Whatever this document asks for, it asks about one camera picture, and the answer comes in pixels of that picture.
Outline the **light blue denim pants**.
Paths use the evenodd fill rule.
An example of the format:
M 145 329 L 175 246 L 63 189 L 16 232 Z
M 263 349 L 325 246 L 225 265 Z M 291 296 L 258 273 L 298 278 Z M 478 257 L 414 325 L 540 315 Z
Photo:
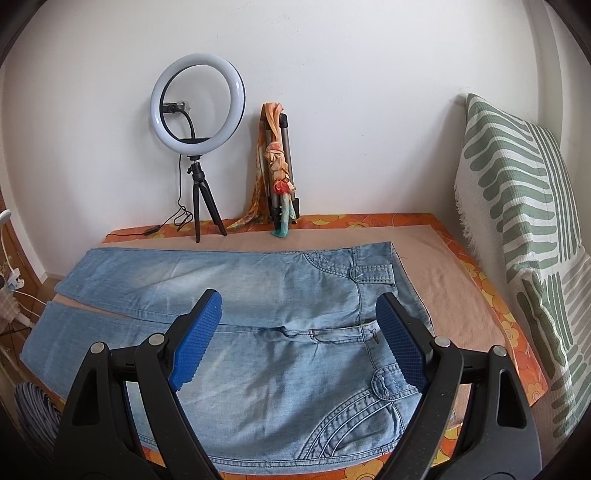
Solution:
M 66 397 L 89 347 L 165 331 L 208 289 L 222 316 L 178 393 L 222 472 L 346 468 L 396 448 L 420 401 L 376 319 L 391 293 L 430 315 L 389 242 L 321 251 L 96 248 L 56 288 L 20 354 Z

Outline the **beige blanket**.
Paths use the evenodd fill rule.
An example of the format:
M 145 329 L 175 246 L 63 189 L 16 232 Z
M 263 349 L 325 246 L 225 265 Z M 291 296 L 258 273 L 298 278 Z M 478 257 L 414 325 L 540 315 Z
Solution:
M 379 348 L 376 304 L 385 293 L 458 346 L 507 342 L 464 266 L 428 226 L 107 244 L 58 284 L 42 325 L 81 347 L 132 345 L 164 331 L 208 289 L 222 299 L 217 335 L 238 337 L 247 352 L 266 343 L 305 354 Z

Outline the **orange floral bed sheet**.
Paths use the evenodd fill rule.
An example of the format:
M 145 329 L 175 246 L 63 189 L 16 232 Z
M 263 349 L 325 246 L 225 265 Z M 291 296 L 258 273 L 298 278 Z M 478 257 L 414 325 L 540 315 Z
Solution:
M 525 333 L 478 262 L 432 214 L 304 215 L 290 237 L 273 240 L 269 228 L 250 224 L 222 238 L 205 222 L 204 247 L 228 251 L 304 250 L 390 241 L 434 319 L 438 332 L 460 346 L 501 343 L 516 365 L 529 403 L 548 384 Z

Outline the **grey woven basket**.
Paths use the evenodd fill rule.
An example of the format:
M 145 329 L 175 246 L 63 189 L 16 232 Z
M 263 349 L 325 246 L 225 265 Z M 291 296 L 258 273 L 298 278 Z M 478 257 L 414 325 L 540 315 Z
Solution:
M 61 423 L 61 412 L 37 385 L 22 382 L 14 390 L 18 423 L 29 446 L 44 456 L 53 453 Z

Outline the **grey folded tripod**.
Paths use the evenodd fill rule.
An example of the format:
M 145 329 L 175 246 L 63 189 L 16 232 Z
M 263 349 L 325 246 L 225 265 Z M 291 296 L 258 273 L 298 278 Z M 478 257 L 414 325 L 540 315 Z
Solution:
M 290 134 L 288 134 L 288 117 L 284 112 L 280 113 L 279 116 L 279 132 L 280 132 L 280 145 L 283 148 L 284 162 L 287 164 L 287 173 L 293 175 L 293 163 L 291 162 L 290 152 Z M 266 165 L 266 193 L 267 203 L 270 209 L 270 218 L 273 219 L 273 226 L 278 229 L 280 228 L 281 216 L 281 202 L 280 195 L 273 191 L 273 174 L 270 170 L 270 163 Z M 297 197 L 297 193 L 293 192 L 290 194 L 291 206 L 294 209 L 294 218 L 290 219 L 291 224 L 296 224 L 297 220 L 301 217 L 301 202 L 300 198 Z

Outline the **white clip lamp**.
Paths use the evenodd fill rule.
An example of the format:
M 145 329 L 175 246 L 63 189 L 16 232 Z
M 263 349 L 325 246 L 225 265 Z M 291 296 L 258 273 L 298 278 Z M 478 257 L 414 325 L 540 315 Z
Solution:
M 6 262 L 6 266 L 8 268 L 8 276 L 6 277 L 6 284 L 9 289 L 12 291 L 21 290 L 25 286 L 24 279 L 21 277 L 20 270 L 18 268 L 14 268 L 9 259 L 9 255 L 7 252 L 5 240 L 4 240 L 4 226 L 8 223 L 11 218 L 11 211 L 9 209 L 4 209 L 0 215 L 0 224 L 1 224 L 1 248 L 2 253 L 4 255 L 4 260 Z

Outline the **green white patterned cushion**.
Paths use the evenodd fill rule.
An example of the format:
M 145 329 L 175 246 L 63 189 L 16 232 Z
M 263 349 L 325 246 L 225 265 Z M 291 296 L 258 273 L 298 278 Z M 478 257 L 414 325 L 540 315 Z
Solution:
M 468 95 L 455 195 L 475 255 L 543 369 L 549 390 L 534 416 L 550 459 L 590 404 L 590 256 L 553 134 Z

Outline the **orange floral scarf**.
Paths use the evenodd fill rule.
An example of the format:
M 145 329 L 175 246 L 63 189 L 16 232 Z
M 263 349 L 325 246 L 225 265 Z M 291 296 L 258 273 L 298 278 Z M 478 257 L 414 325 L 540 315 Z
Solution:
M 281 216 L 280 228 L 273 226 L 273 235 L 278 238 L 286 238 L 290 231 L 290 219 L 294 218 L 294 209 L 291 206 L 290 194 L 297 193 L 293 175 L 287 173 L 287 164 L 284 162 L 283 148 L 280 145 L 279 116 L 284 112 L 283 105 L 279 102 L 267 102 L 262 106 L 259 116 L 259 138 L 256 150 L 256 177 L 250 198 L 249 210 L 235 222 L 228 226 L 228 231 L 235 231 L 250 223 L 259 223 L 273 226 L 270 218 L 269 204 L 266 193 L 266 165 L 270 163 L 273 174 L 273 191 L 280 195 Z

